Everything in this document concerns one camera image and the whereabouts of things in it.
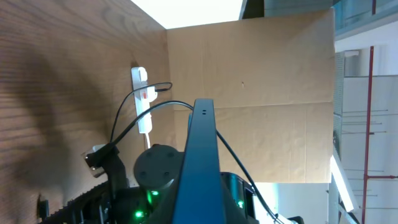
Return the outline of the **blue Galaxy smartphone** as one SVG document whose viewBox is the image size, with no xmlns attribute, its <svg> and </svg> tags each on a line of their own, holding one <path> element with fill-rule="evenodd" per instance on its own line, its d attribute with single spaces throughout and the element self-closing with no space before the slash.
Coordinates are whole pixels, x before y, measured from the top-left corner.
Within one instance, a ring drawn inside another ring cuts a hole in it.
<svg viewBox="0 0 398 224">
<path fill-rule="evenodd" d="M 172 223 L 226 223 L 215 112 L 210 99 L 195 100 Z"/>
</svg>

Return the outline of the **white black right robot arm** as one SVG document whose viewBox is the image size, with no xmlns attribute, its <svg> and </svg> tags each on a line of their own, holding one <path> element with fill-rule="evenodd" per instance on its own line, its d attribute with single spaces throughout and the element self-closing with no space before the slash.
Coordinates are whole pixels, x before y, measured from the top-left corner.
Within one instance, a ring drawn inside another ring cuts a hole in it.
<svg viewBox="0 0 398 224">
<path fill-rule="evenodd" d="M 210 168 L 197 162 L 196 149 L 179 152 L 154 144 L 134 164 L 137 185 L 129 185 L 116 147 L 104 145 L 85 157 L 106 174 L 97 185 L 66 206 L 49 213 L 47 200 L 37 202 L 40 223 L 259 223 L 254 189 L 230 172 L 220 172 L 212 155 Z"/>
</svg>

